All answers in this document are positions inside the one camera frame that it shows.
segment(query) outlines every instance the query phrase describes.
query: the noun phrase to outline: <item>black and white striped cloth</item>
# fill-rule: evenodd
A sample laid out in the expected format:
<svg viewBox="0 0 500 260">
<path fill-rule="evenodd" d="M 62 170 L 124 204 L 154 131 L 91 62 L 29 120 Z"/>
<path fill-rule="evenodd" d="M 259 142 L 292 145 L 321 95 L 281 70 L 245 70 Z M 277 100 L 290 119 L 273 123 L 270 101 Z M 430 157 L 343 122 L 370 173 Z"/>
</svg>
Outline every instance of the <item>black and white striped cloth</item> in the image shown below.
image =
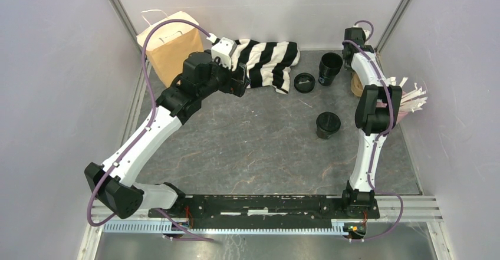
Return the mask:
<svg viewBox="0 0 500 260">
<path fill-rule="evenodd" d="M 296 65 L 300 58 L 297 43 L 259 43 L 250 39 L 235 42 L 237 46 L 232 56 L 233 69 L 240 62 L 246 64 L 246 73 L 251 82 L 248 88 L 273 86 L 276 92 L 288 94 L 290 67 Z"/>
</svg>

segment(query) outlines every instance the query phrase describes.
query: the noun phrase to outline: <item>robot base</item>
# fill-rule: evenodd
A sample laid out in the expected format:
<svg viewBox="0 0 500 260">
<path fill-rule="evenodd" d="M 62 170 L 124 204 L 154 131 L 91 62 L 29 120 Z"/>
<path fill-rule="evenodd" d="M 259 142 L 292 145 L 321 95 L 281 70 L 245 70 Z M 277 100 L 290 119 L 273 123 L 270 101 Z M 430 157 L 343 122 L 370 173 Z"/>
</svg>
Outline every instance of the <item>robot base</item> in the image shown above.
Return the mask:
<svg viewBox="0 0 500 260">
<path fill-rule="evenodd" d="M 179 195 L 168 210 L 173 218 L 185 218 L 187 210 L 195 229 L 294 229 L 331 228 L 332 219 L 380 218 L 377 201 L 371 207 L 345 206 L 334 195 Z M 148 217 L 163 218 L 156 210 Z"/>
</svg>

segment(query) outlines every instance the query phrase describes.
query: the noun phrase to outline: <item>black cylinder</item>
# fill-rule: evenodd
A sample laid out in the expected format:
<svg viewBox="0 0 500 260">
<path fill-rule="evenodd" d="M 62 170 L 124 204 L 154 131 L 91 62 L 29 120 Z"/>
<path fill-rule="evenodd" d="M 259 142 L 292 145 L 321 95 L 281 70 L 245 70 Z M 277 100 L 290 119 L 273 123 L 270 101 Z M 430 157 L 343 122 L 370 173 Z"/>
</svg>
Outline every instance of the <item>black cylinder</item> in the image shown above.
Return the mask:
<svg viewBox="0 0 500 260">
<path fill-rule="evenodd" d="M 323 86 L 330 86 L 342 68 L 342 57 L 334 52 L 328 52 L 321 57 L 320 77 L 318 82 Z"/>
<path fill-rule="evenodd" d="M 326 111 L 316 119 L 316 135 L 321 139 L 328 139 L 340 129 L 340 118 L 336 114 Z"/>
</svg>

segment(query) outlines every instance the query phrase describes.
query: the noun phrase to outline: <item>paper bag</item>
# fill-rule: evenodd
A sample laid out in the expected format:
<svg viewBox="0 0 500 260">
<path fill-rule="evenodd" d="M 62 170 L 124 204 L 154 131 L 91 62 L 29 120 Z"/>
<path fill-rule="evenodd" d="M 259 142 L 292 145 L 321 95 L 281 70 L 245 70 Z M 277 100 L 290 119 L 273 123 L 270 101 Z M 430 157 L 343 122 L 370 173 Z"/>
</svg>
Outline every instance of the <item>paper bag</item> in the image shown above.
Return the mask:
<svg viewBox="0 0 500 260">
<path fill-rule="evenodd" d="M 149 32 L 156 25 L 165 20 L 185 19 L 198 24 L 189 14 L 183 11 L 176 12 L 171 16 L 165 14 L 166 18 L 151 24 L 146 17 L 144 17 L 143 13 L 152 11 L 159 11 L 165 14 L 165 12 L 159 9 L 150 9 L 141 12 L 142 18 L 149 24 L 149 27 L 137 36 L 137 42 L 141 47 L 143 47 Z M 188 58 L 188 55 L 192 52 L 202 51 L 203 45 L 198 29 L 189 24 L 177 22 L 159 28 L 153 34 L 146 47 L 147 58 L 166 87 L 170 86 L 173 79 L 178 74 L 182 73 L 182 65 L 184 60 Z"/>
</svg>

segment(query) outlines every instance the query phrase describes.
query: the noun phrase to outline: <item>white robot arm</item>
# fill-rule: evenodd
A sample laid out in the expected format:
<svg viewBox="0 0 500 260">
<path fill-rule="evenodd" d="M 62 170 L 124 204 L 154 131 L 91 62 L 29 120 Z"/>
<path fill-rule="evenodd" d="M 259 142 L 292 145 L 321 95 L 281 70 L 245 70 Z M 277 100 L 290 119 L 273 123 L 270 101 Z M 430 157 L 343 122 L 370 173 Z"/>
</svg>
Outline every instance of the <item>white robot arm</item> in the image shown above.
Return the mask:
<svg viewBox="0 0 500 260">
<path fill-rule="evenodd" d="M 384 133 L 396 125 L 403 92 L 401 87 L 390 85 L 383 75 L 375 50 L 365 44 L 366 38 L 365 31 L 359 27 L 347 28 L 344 34 L 343 58 L 346 66 L 357 73 L 364 89 L 354 116 L 359 129 L 356 165 L 343 192 L 343 199 L 346 206 L 370 208 L 375 195 L 375 172 L 386 140 Z"/>
<path fill-rule="evenodd" d="M 209 40 L 215 42 L 218 39 L 211 34 Z M 138 209 L 168 209 L 175 203 L 177 193 L 172 187 L 136 183 L 137 175 L 160 145 L 201 108 L 204 98 L 218 90 L 243 96 L 250 82 L 244 64 L 232 71 L 231 56 L 235 48 L 233 40 L 221 38 L 210 53 L 189 55 L 182 73 L 156 100 L 155 117 L 151 112 L 128 141 L 101 165 L 90 163 L 86 167 L 85 176 L 92 190 L 110 171 L 96 198 L 120 218 L 128 218 Z M 116 162 L 124 152 L 120 162 Z"/>
</svg>

